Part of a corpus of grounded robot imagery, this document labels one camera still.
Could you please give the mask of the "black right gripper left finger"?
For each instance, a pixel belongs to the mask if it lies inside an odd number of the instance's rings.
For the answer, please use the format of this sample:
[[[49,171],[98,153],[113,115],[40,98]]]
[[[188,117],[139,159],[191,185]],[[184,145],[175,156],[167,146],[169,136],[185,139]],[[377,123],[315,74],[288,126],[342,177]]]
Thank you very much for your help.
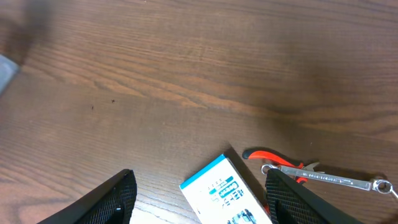
[[[129,224],[136,197],[134,172],[123,169],[41,224]]]

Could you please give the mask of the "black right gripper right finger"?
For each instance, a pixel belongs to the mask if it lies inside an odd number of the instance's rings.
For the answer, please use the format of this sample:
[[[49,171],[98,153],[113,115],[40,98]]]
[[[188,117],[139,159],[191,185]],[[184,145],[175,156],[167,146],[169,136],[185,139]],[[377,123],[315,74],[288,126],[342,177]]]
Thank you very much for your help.
[[[278,169],[267,171],[266,200],[272,223],[344,224],[360,222],[332,206]]]

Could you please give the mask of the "clear plastic container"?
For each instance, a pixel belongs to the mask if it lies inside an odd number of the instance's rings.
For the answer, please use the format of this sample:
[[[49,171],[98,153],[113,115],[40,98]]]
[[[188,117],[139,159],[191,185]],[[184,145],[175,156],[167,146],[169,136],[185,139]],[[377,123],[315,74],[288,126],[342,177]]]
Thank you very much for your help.
[[[14,78],[14,76],[18,73],[20,66],[13,62],[11,59],[5,57],[4,55],[0,56],[0,92],[6,89],[8,84]]]

